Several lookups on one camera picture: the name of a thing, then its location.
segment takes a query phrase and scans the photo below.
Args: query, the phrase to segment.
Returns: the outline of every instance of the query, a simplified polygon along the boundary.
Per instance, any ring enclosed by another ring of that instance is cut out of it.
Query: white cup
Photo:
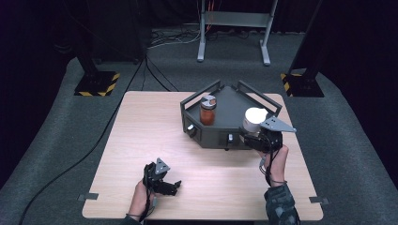
[[[250,133],[257,133],[260,131],[260,124],[263,123],[267,118],[267,110],[259,108],[249,108],[245,112],[243,118],[243,128]]]

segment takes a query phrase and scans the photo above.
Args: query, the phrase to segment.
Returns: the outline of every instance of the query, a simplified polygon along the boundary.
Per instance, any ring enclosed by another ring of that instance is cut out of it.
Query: wooden table
[[[171,170],[164,182],[182,180],[175,196],[160,196],[148,219],[266,220],[268,184],[254,150],[205,149],[183,132],[179,103],[193,93],[128,92],[102,155],[86,200],[86,218],[123,218],[144,166],[161,158]],[[279,118],[291,125],[280,95],[267,94],[283,108]],[[319,220],[323,212],[295,133],[284,133],[289,148],[285,179],[301,220]]]

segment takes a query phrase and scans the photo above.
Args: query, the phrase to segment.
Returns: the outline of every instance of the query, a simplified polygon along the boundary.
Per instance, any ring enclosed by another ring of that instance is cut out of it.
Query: black stand base
[[[98,71],[94,76],[85,74],[75,88],[75,96],[109,96],[120,74],[113,71]]]
[[[308,79],[299,74],[281,74],[284,90],[289,97],[323,98],[321,88],[315,79]]]

